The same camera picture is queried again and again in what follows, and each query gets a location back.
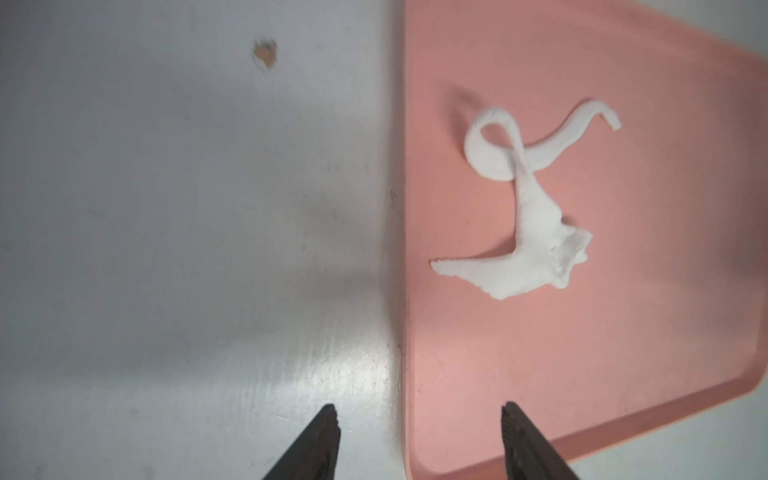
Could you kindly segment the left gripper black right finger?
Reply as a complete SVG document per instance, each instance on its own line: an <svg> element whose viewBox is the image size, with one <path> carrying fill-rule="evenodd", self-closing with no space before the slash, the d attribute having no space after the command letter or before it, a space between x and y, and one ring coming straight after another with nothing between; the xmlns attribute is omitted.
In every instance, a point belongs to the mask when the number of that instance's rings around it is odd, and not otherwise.
<svg viewBox="0 0 768 480"><path fill-rule="evenodd" d="M501 435L510 480L579 479L515 402L502 407Z"/></svg>

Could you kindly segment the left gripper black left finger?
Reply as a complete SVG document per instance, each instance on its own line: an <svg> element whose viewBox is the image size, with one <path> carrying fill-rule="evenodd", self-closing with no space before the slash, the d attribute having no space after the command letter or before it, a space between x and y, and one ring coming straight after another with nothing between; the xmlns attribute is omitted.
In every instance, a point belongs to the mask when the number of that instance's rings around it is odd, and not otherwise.
<svg viewBox="0 0 768 480"><path fill-rule="evenodd" d="M337 410L326 404L263 479L333 480L340 442Z"/></svg>

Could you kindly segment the pink tray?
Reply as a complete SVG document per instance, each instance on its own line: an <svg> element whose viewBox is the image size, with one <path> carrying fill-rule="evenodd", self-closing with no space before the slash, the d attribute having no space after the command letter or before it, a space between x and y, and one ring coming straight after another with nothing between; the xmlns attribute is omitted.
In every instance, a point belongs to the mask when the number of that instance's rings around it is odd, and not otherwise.
<svg viewBox="0 0 768 480"><path fill-rule="evenodd" d="M753 390L767 365L767 63L629 1L409 1L404 14L405 464L505 476L503 404L566 459ZM438 258L509 251L515 195L463 155L508 110L532 144L594 121L538 173L592 232L568 286L495 300Z"/></svg>

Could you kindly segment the white dough scrap strip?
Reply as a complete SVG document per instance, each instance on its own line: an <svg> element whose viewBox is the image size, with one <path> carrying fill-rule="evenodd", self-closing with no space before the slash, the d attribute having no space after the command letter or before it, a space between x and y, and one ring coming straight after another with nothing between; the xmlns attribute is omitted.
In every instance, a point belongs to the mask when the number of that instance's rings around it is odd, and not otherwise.
<svg viewBox="0 0 768 480"><path fill-rule="evenodd" d="M495 300L546 285L566 288L573 268L587 261L586 249L593 234L563 221L561 208L541 187L535 173L578 141L596 116L614 131L622 127L610 106L586 100L557 130L526 146L511 113L498 107L480 111L464 138L465 158L481 177L514 183L515 246L512 252L495 257L432 260L432 270L469 282Z"/></svg>

